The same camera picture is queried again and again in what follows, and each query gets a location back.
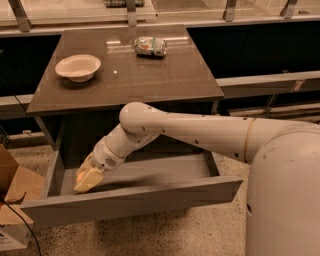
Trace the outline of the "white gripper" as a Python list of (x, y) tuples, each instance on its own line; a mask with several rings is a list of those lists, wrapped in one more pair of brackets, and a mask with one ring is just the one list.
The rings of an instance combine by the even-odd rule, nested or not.
[(88, 192), (91, 188), (93, 188), (103, 180), (103, 171), (115, 170), (123, 162), (124, 158), (116, 156), (104, 141), (99, 141), (95, 145), (92, 154), (89, 154), (86, 157), (86, 159), (76, 172), (77, 176), (82, 173), (86, 173), (86, 184), (81, 187), (76, 187), (74, 185), (73, 190), (78, 193)]

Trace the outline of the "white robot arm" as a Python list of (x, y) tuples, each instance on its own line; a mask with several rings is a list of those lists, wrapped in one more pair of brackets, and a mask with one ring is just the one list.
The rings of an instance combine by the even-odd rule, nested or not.
[(249, 165), (246, 256), (320, 256), (320, 125), (128, 103), (78, 169), (75, 191), (97, 186), (160, 135)]

